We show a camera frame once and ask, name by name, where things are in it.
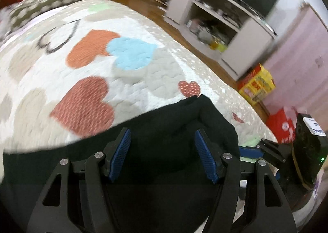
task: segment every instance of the pink wall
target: pink wall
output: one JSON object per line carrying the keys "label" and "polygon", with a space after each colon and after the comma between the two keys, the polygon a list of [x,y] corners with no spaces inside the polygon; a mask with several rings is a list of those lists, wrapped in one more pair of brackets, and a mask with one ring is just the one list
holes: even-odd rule
{"label": "pink wall", "polygon": [[263,101],[271,114],[283,106],[308,111],[328,129],[328,30],[306,5],[265,62],[276,89]]}

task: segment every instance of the blue heart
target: blue heart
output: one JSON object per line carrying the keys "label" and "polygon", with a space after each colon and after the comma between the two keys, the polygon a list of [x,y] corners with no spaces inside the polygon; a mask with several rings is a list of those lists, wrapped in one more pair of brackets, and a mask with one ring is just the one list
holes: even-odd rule
{"label": "blue heart", "polygon": [[123,70],[136,70],[150,63],[156,48],[155,44],[139,39],[120,37],[111,40],[106,50],[111,55],[117,56],[115,61],[117,67]]}

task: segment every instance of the metal screw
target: metal screw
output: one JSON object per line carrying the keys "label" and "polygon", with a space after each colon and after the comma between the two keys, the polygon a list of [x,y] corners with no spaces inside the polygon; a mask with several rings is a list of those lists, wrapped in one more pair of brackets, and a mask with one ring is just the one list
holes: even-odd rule
{"label": "metal screw", "polygon": [[224,154],[223,154],[223,157],[224,157],[225,159],[231,159],[231,158],[232,158],[232,155],[231,155],[231,153],[224,153]]}
{"label": "metal screw", "polygon": [[95,153],[95,157],[96,158],[102,158],[104,156],[104,153],[103,152],[96,152]]}
{"label": "metal screw", "polygon": [[260,166],[265,166],[266,165],[266,162],[264,160],[262,160],[262,159],[260,159],[258,161],[258,163],[259,163]]}
{"label": "metal screw", "polygon": [[60,164],[61,164],[61,165],[65,165],[65,164],[67,164],[67,163],[68,163],[68,159],[66,159],[66,158],[60,160]]}

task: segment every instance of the polka dot pillow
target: polka dot pillow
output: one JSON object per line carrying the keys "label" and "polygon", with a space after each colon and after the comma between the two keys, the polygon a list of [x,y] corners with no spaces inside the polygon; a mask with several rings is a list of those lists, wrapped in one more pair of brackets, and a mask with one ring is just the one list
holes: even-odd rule
{"label": "polka dot pillow", "polygon": [[23,0],[10,13],[9,32],[14,32],[51,9],[65,6],[80,0]]}

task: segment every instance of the small red polka-dot heart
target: small red polka-dot heart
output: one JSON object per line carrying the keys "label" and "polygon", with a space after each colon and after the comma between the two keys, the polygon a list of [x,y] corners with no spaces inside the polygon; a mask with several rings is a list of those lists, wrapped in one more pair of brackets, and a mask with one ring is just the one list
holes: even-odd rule
{"label": "small red polka-dot heart", "polygon": [[194,95],[200,96],[200,86],[195,81],[192,81],[191,83],[180,81],[179,90],[185,97],[191,97]]}

